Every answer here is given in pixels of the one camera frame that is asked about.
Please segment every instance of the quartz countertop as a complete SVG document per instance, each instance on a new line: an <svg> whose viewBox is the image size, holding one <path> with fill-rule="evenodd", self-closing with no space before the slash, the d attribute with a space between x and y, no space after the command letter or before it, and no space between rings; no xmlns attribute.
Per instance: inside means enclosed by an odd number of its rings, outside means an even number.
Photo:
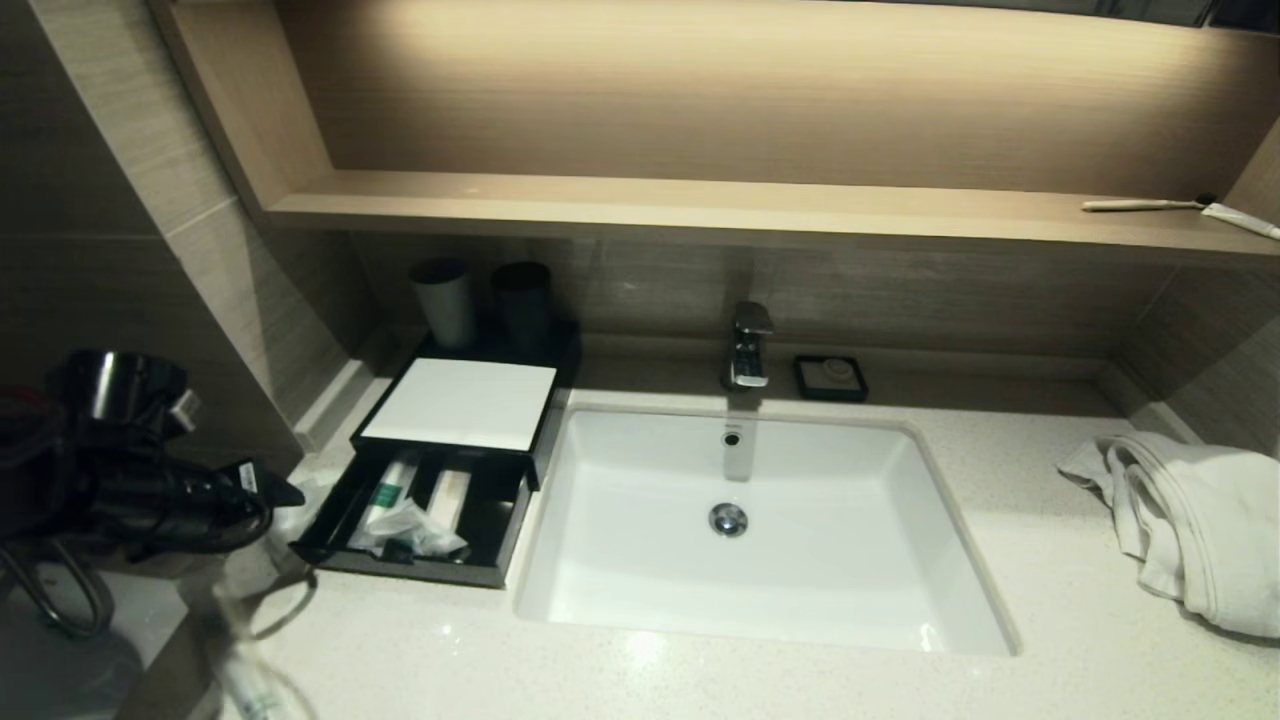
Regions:
<svg viewBox="0 0 1280 720"><path fill-rule="evenodd" d="M788 373L773 374L762 418L919 430L1011 624L1014 657L520 619L539 493L506 592L320 571L306 609L260 643L264 659L324 719L1280 716L1280 650L1215 632L1143 592L1107 507L1055 471L1082 442L1132 430L1088 383L881 374L870 378L873 404L840 405L788 400ZM726 400L705 364L588 363L570 406L714 415ZM293 479L332 483L351 454L339 439ZM255 626L301 593L268 597ZM237 717L229 703L223 712Z"/></svg>

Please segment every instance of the chrome faucet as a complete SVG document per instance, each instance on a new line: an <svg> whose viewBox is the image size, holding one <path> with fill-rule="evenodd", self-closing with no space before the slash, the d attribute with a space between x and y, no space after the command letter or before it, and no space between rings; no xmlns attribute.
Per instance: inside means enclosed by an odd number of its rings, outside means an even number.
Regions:
<svg viewBox="0 0 1280 720"><path fill-rule="evenodd" d="M769 334L773 334L773 320L764 305L739 302L733 306L728 372L722 377L726 389L745 392L769 384L764 374L764 336Z"/></svg>

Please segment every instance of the white towel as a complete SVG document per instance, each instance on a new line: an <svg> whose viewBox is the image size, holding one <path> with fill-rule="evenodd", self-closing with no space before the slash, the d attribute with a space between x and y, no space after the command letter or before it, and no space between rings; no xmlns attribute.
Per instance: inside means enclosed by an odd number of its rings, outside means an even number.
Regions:
<svg viewBox="0 0 1280 720"><path fill-rule="evenodd" d="M1138 583L1210 623L1280 637L1280 462L1155 433L1101 437L1059 471L1111 506Z"/></svg>

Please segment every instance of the white card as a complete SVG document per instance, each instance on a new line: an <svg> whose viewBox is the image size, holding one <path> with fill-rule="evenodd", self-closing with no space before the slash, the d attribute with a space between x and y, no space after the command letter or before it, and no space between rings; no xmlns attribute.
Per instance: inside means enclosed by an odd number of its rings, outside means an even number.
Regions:
<svg viewBox="0 0 1280 720"><path fill-rule="evenodd" d="M361 437L529 450L556 368L419 357Z"/></svg>

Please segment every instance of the toothbrush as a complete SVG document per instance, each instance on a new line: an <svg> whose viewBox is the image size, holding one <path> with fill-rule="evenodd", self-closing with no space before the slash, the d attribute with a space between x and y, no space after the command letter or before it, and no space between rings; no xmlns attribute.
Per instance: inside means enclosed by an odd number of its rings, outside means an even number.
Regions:
<svg viewBox="0 0 1280 720"><path fill-rule="evenodd" d="M1080 205L1080 209L1087 213L1114 213L1120 210L1203 210L1216 201L1216 195L1212 192L1203 192L1197 195L1196 200L1190 202L1185 200L1089 200Z"/></svg>

